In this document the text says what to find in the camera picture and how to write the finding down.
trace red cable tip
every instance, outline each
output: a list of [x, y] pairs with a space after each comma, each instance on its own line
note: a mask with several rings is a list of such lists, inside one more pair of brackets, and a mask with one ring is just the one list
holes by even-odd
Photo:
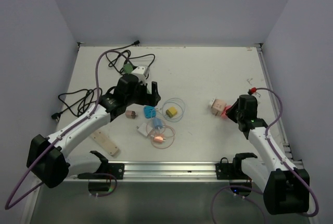
[[251, 89], [249, 89], [249, 95], [252, 95], [253, 93], [257, 92], [257, 88], [253, 87]]

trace tabletop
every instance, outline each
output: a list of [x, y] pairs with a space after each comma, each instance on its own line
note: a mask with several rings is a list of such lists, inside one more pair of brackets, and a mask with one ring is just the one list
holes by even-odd
[[[95, 65], [99, 55], [109, 47], [80, 47], [68, 92], [79, 89], [93, 89]], [[161, 101], [158, 107], [173, 97], [181, 98], [186, 105], [184, 117], [179, 122], [167, 122], [175, 130], [172, 146], [159, 150], [152, 146], [150, 139], [140, 135], [137, 126], [147, 122], [143, 106], [131, 105], [128, 110], [137, 112], [136, 119], [124, 115], [102, 127], [101, 130], [120, 149], [110, 156], [92, 138], [78, 145], [72, 155], [86, 154], [97, 150], [109, 160], [118, 161], [217, 161], [222, 157], [229, 160], [236, 153], [253, 152], [252, 144], [238, 130], [237, 124], [229, 119], [212, 115], [209, 101], [216, 97], [232, 105], [239, 95], [249, 88], [266, 87], [262, 66], [255, 47], [130, 47], [132, 57], [153, 53], [156, 60], [150, 67], [148, 86], [151, 81], [158, 83]], [[109, 54], [114, 59], [116, 54]], [[132, 60], [135, 65], [147, 65], [151, 57]], [[124, 62], [120, 58], [117, 67]], [[115, 86], [120, 75], [108, 67], [103, 58], [99, 64], [99, 84], [103, 91]], [[66, 103], [75, 102], [83, 94], [68, 95]], [[255, 95], [258, 99], [258, 117], [268, 124], [275, 119], [273, 105], [267, 92]], [[67, 110], [62, 114], [58, 129], [65, 127], [75, 116]], [[277, 126], [271, 128], [272, 136], [282, 147], [283, 138]]]

